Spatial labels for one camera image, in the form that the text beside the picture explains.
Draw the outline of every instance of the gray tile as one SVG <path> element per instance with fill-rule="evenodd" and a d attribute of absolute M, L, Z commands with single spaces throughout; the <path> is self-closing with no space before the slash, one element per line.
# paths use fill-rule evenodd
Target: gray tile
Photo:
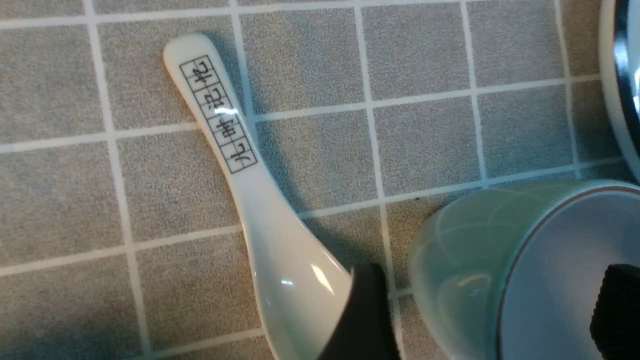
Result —
<path fill-rule="evenodd" d="M 387 205 L 389 242 L 397 289 L 411 286 L 407 268 L 409 247 L 420 227 L 440 208 L 472 191 L 446 193 Z"/>
<path fill-rule="evenodd" d="M 229 16 L 103 24 L 98 30 L 117 129 L 195 121 L 166 71 L 162 50 L 171 39 L 197 31 L 213 41 L 244 106 Z"/>
<path fill-rule="evenodd" d="M 629 170 L 627 163 L 600 165 L 597 167 L 583 168 L 580 170 L 583 179 L 613 179 L 637 184 L 637 180 Z"/>
<path fill-rule="evenodd" d="M 424 325 L 413 296 L 401 297 L 399 301 L 406 360 L 447 360 L 447 356 Z"/>
<path fill-rule="evenodd" d="M 571 75 L 598 74 L 600 0 L 561 0 Z"/>
<path fill-rule="evenodd" d="M 0 69 L 0 143 L 104 130 L 86 26 L 4 30 Z"/>
<path fill-rule="evenodd" d="M 82 0 L 4 0 L 0 19 L 83 15 Z"/>
<path fill-rule="evenodd" d="M 226 343 L 215 347 L 204 348 L 171 356 L 168 360 L 274 360 L 273 354 L 264 336 Z"/>
<path fill-rule="evenodd" d="M 372 6 L 362 18 L 374 100 L 469 88 L 460 4 Z"/>
<path fill-rule="evenodd" d="M 0 155 L 0 266 L 122 244 L 105 143 Z"/>
<path fill-rule="evenodd" d="M 0 357 L 141 355 L 124 255 L 0 277 Z"/>
<path fill-rule="evenodd" d="M 479 86 L 563 77 L 552 0 L 467 3 Z"/>
<path fill-rule="evenodd" d="M 137 258 L 154 349 L 260 327 L 241 233 L 143 250 Z"/>
<path fill-rule="evenodd" d="M 260 152 L 296 211 L 376 197 L 365 111 L 256 124 Z"/>
<path fill-rule="evenodd" d="M 199 131 L 118 141 L 134 241 L 239 223 L 227 181 Z"/>
<path fill-rule="evenodd" d="M 353 9 L 242 15 L 256 113 L 364 99 Z"/>
<path fill-rule="evenodd" d="M 228 5 L 228 0 L 93 0 L 93 7 L 97 13 L 156 12 Z"/>
<path fill-rule="evenodd" d="M 305 225 L 347 271 L 363 263 L 386 269 L 379 207 L 310 218 Z"/>
<path fill-rule="evenodd" d="M 580 161 L 620 155 L 599 81 L 572 84 L 573 126 Z"/>
<path fill-rule="evenodd" d="M 564 86 L 480 95 L 489 177 L 572 163 Z"/>
<path fill-rule="evenodd" d="M 374 109 L 386 195 L 480 178 L 468 97 Z"/>

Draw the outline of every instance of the cup rim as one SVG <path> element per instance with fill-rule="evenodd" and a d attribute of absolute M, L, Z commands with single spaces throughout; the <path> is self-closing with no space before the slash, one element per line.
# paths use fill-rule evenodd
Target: cup rim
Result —
<path fill-rule="evenodd" d="M 518 248 L 517 253 L 513 257 L 513 259 L 510 261 L 509 268 L 508 268 L 508 270 L 506 272 L 506 278 L 503 281 L 501 281 L 502 286 L 501 286 L 501 289 L 500 289 L 500 300 L 499 300 L 499 303 L 498 303 L 497 316 L 495 318 L 495 344 L 494 344 L 494 351 L 495 351 L 496 360 L 505 360 L 503 355 L 502 355 L 501 334 L 502 334 L 502 313 L 504 312 L 504 302 L 505 302 L 505 298 L 506 298 L 507 288 L 509 287 L 509 282 L 511 281 L 511 276 L 513 275 L 514 269 L 516 268 L 516 266 L 518 264 L 518 260 L 520 259 L 520 257 L 524 253 L 524 250 L 527 248 L 527 246 L 529 245 L 530 241 L 540 232 L 540 230 L 543 228 L 543 226 L 546 225 L 547 222 L 555 214 L 557 214 L 558 212 L 562 211 L 567 206 L 571 206 L 572 204 L 575 204 L 577 201 L 580 201 L 583 198 L 588 197 L 590 195 L 593 195 L 593 194 L 596 194 L 596 193 L 601 193 L 601 192 L 611 192 L 611 191 L 633 193 L 634 195 L 638 195 L 640 197 L 640 188 L 638 188 L 638 187 L 636 187 L 636 186 L 634 186 L 632 184 L 626 184 L 626 186 L 625 186 L 624 183 L 620 183 L 620 182 L 617 182 L 616 184 L 601 185 L 601 186 L 597 186 L 595 188 L 579 189 L 576 193 L 571 194 L 567 199 L 563 200 L 559 204 L 556 204 L 554 206 L 554 208 L 552 208 L 550 211 L 548 211 L 545 214 L 545 216 L 542 217 L 542 219 L 538 220 L 535 223 L 533 228 L 529 231 L 527 236 L 523 239 L 523 241 L 521 242 L 521 244 L 520 244 L 520 246 Z"/>

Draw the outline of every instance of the green ceramic cup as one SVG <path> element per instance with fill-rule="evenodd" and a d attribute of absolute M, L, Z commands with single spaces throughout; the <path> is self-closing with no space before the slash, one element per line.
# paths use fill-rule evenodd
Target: green ceramic cup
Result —
<path fill-rule="evenodd" d="M 414 299 L 451 359 L 600 359 L 589 322 L 611 263 L 640 266 L 640 188 L 516 183 L 458 199 L 409 251 Z"/>

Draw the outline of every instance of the black object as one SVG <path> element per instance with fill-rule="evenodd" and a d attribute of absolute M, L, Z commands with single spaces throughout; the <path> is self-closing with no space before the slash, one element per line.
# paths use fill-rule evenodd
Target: black object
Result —
<path fill-rule="evenodd" d="M 629 13 L 631 1 L 636 0 L 616 0 L 613 25 L 613 58 L 616 64 L 620 105 L 627 123 L 629 137 L 631 137 L 631 141 L 636 148 L 636 154 L 640 156 L 640 114 L 638 114 L 634 105 L 634 91 L 632 89 L 634 84 L 632 76 L 635 69 L 629 69 L 629 33 L 627 24 L 630 16 L 637 15 Z"/>
<path fill-rule="evenodd" d="M 400 360 L 387 279 L 376 264 L 354 266 L 347 304 L 318 360 Z"/>
<path fill-rule="evenodd" d="M 605 360 L 640 359 L 640 268 L 609 265 L 589 330 Z"/>

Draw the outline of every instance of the ceramic spoon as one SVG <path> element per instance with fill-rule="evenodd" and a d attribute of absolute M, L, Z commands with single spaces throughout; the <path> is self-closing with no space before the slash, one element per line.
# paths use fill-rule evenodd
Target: ceramic spoon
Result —
<path fill-rule="evenodd" d="M 164 63 L 227 178 L 274 356 L 315 360 L 338 323 L 351 277 L 300 222 L 271 178 L 211 41 L 202 34 L 172 40 Z"/>

